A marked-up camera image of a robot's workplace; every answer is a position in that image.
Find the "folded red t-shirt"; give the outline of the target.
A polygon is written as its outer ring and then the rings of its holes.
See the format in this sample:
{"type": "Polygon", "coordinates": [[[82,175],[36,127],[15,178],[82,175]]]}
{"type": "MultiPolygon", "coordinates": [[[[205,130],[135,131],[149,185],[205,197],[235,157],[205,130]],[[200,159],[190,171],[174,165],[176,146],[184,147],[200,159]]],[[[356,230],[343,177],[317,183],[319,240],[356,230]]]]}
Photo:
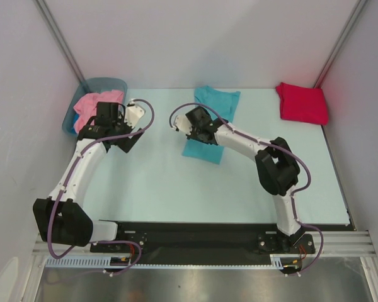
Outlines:
{"type": "Polygon", "coordinates": [[[275,90],[280,98],[279,108],[282,120],[315,125],[328,123],[328,107],[322,89],[281,82],[275,90]]]}

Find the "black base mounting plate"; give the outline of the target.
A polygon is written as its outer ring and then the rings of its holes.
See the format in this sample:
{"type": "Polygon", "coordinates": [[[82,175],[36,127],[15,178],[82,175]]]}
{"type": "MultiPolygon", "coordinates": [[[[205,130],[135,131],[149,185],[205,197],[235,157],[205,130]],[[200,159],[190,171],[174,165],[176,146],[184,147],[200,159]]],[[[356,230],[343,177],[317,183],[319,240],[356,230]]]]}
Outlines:
{"type": "Polygon", "coordinates": [[[116,240],[135,242],[145,252],[158,248],[230,249],[240,248],[259,254],[319,250],[320,236],[313,239],[308,232],[350,231],[351,225],[313,225],[301,227],[294,235],[284,235],[274,223],[170,223],[117,222],[116,240]]]}

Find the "aluminium front rail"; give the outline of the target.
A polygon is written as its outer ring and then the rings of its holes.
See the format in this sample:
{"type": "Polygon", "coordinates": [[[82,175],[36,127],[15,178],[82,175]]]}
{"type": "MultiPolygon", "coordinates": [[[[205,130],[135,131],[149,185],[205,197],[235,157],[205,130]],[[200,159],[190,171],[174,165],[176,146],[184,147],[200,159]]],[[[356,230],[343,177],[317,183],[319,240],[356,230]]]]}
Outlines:
{"type": "MultiPolygon", "coordinates": [[[[308,255],[317,254],[318,250],[322,246],[321,255],[323,257],[371,257],[375,255],[374,246],[371,237],[368,232],[322,232],[323,241],[319,232],[306,232],[302,238],[297,242],[296,246],[302,245],[305,250],[314,247],[311,251],[307,252],[308,255]]],[[[150,251],[150,245],[158,247],[165,246],[167,243],[160,241],[156,242],[155,239],[151,241],[150,235],[143,235],[144,239],[132,239],[138,243],[143,252],[150,251]]],[[[87,245],[85,247],[74,247],[66,256],[74,255],[127,255],[130,250],[129,246],[132,243],[122,244],[110,244],[101,243],[97,245],[87,245]]],[[[53,244],[53,250],[55,254],[63,254],[68,247],[61,244],[53,244]]],[[[296,254],[299,248],[295,248],[295,252],[286,252],[287,254],[296,254]]],[[[271,252],[273,255],[285,255],[285,252],[271,252]]],[[[41,240],[35,242],[35,246],[32,251],[32,255],[46,255],[51,257],[47,243],[41,240]]]]}

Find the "pink t-shirt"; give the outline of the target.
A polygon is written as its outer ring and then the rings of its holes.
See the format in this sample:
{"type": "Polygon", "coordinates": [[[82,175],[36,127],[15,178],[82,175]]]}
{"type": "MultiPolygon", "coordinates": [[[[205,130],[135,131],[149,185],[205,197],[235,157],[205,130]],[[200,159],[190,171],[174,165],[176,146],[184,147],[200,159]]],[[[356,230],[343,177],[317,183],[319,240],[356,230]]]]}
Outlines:
{"type": "Polygon", "coordinates": [[[124,95],[123,91],[115,89],[101,93],[93,92],[85,94],[73,107],[79,116],[74,123],[75,132],[79,133],[88,120],[96,115],[97,104],[99,102],[122,104],[124,95]]]}

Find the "blue t-shirt in basket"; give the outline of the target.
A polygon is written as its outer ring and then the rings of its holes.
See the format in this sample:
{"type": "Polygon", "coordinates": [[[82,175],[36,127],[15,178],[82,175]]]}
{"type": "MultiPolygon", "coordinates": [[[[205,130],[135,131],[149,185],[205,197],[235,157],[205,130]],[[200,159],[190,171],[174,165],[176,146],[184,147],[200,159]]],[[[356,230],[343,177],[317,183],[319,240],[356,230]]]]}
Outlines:
{"type": "Polygon", "coordinates": [[[74,115],[74,118],[73,118],[73,124],[75,124],[77,122],[77,120],[79,119],[79,115],[78,114],[75,114],[74,115]]]}

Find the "right aluminium corner post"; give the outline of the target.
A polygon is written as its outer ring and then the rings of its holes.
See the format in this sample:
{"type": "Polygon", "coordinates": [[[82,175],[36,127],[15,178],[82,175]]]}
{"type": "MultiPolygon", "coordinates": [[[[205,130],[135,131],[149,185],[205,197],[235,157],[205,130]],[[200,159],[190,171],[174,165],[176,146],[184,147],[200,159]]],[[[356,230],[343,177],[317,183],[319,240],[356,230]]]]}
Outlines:
{"type": "Polygon", "coordinates": [[[334,65],[336,59],[341,54],[346,42],[352,35],[359,19],[362,17],[365,9],[370,4],[369,0],[358,0],[352,9],[344,27],[340,31],[338,38],[331,49],[328,58],[326,59],[321,71],[318,74],[317,79],[314,82],[313,88],[321,88],[325,79],[327,78],[332,66],[334,65]]]}

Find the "aluminium corner post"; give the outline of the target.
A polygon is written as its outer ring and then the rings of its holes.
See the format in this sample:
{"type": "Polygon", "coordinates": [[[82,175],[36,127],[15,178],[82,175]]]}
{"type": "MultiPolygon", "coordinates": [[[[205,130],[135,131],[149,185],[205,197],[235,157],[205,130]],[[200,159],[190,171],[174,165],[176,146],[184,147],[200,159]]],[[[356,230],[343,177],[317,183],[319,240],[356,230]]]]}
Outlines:
{"type": "Polygon", "coordinates": [[[318,74],[317,79],[314,82],[313,88],[321,88],[325,79],[327,78],[332,66],[334,65],[336,59],[341,54],[346,42],[352,35],[359,19],[362,17],[365,9],[370,4],[369,0],[358,0],[352,9],[344,27],[340,31],[338,38],[331,49],[328,58],[326,59],[321,71],[318,74]]]}
{"type": "Polygon", "coordinates": [[[53,13],[51,12],[49,5],[44,0],[33,0],[33,3],[40,13],[43,21],[47,25],[52,38],[55,40],[75,78],[79,83],[84,82],[86,80],[85,76],[83,75],[78,62],[75,59],[75,56],[72,53],[68,42],[66,41],[61,28],[59,27],[53,13]]]}

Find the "teal t-shirt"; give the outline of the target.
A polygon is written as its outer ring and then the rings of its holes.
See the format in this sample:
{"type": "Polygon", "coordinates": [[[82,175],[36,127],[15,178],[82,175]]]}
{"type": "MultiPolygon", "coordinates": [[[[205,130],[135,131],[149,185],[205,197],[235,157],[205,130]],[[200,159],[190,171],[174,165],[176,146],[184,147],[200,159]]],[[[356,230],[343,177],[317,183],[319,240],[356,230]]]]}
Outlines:
{"type": "MultiPolygon", "coordinates": [[[[223,92],[210,86],[197,87],[194,92],[195,102],[211,107],[228,122],[234,119],[240,95],[239,91],[223,92]]],[[[219,165],[223,152],[224,147],[187,140],[182,156],[219,165]]]]}

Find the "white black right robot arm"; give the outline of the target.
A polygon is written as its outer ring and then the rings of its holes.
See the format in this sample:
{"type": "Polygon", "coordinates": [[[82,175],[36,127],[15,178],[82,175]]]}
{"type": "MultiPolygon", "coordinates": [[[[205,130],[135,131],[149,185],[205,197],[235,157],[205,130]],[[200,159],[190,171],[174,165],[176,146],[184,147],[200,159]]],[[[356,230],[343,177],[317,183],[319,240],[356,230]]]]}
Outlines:
{"type": "Polygon", "coordinates": [[[283,138],[265,143],[257,137],[240,134],[226,120],[213,120],[201,106],[177,116],[174,125],[190,140],[230,148],[255,162],[259,182],[272,195],[275,205],[277,230],[280,233],[278,246],[284,252],[293,252],[300,246],[304,231],[296,222],[290,199],[298,183],[300,168],[287,153],[290,149],[283,138]]]}

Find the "left aluminium corner post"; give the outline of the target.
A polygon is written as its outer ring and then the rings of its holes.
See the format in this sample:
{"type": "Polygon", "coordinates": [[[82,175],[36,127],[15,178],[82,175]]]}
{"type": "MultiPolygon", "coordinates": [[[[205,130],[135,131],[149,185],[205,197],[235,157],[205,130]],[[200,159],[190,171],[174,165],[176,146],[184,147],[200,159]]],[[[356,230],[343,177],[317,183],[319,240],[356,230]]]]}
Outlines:
{"type": "Polygon", "coordinates": [[[43,21],[47,25],[52,38],[55,40],[75,78],[79,83],[84,82],[86,80],[85,76],[83,75],[78,62],[75,59],[75,56],[72,53],[68,42],[66,41],[61,28],[59,27],[53,13],[51,12],[49,5],[44,0],[33,0],[33,3],[40,13],[43,21]]]}

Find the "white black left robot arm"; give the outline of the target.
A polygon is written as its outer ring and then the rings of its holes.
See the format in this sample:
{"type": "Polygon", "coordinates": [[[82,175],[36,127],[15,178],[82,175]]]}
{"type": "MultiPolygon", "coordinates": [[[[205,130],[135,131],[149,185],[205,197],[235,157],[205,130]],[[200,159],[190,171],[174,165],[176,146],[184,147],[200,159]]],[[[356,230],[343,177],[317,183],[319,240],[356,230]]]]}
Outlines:
{"type": "Polygon", "coordinates": [[[47,198],[34,202],[33,214],[44,242],[84,247],[104,241],[115,252],[126,246],[127,237],[117,230],[117,223],[90,218],[83,202],[96,168],[111,147],[127,153],[142,136],[136,125],[145,113],[137,101],[97,104],[97,114],[78,133],[74,155],[58,185],[47,198]]]}

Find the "grey-blue plastic basket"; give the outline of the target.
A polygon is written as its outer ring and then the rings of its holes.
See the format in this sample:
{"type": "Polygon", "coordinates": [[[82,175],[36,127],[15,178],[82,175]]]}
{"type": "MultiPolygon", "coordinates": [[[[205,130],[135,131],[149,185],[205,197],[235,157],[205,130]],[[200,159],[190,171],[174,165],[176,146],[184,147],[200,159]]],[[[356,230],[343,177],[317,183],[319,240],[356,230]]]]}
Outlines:
{"type": "Polygon", "coordinates": [[[62,122],[63,132],[72,137],[77,137],[73,124],[73,118],[76,112],[74,111],[73,107],[85,94],[90,92],[101,93],[104,91],[111,91],[113,89],[123,91],[126,95],[128,87],[125,81],[113,77],[94,77],[86,79],[84,82],[80,83],[71,99],[71,103],[62,122]]]}

